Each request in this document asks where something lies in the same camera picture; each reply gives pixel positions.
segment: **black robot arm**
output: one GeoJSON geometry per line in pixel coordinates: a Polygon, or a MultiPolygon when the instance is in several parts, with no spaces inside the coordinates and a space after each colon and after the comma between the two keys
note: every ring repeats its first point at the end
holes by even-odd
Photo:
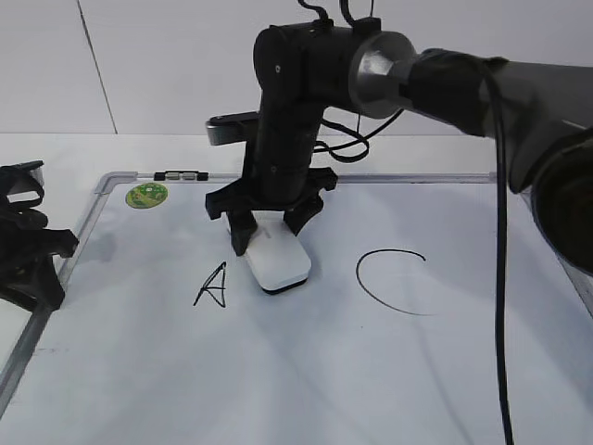
{"type": "MultiPolygon", "coordinates": [[[[403,108],[466,134],[494,137],[491,98],[472,59],[443,49],[417,54],[404,35],[382,32],[379,19],[356,20],[351,28],[319,19],[263,31],[254,49],[262,89],[259,118],[251,121],[254,127],[245,137],[239,187],[240,195],[258,204],[239,207],[243,212],[284,210],[289,221],[299,209],[295,233],[321,210],[317,192],[332,189],[334,175],[325,171],[319,181],[323,174],[317,172],[317,187],[311,187],[309,165],[328,107],[375,119],[403,108]]],[[[543,235],[566,260],[593,273],[593,133],[588,130],[593,68],[480,60],[500,91],[511,191],[532,186],[534,216],[543,235]]],[[[220,129],[210,121],[214,139],[220,129]]],[[[210,216],[231,214],[236,191],[222,199],[208,196],[210,216]]],[[[255,231],[252,219],[249,225],[244,233],[255,231]]]]}

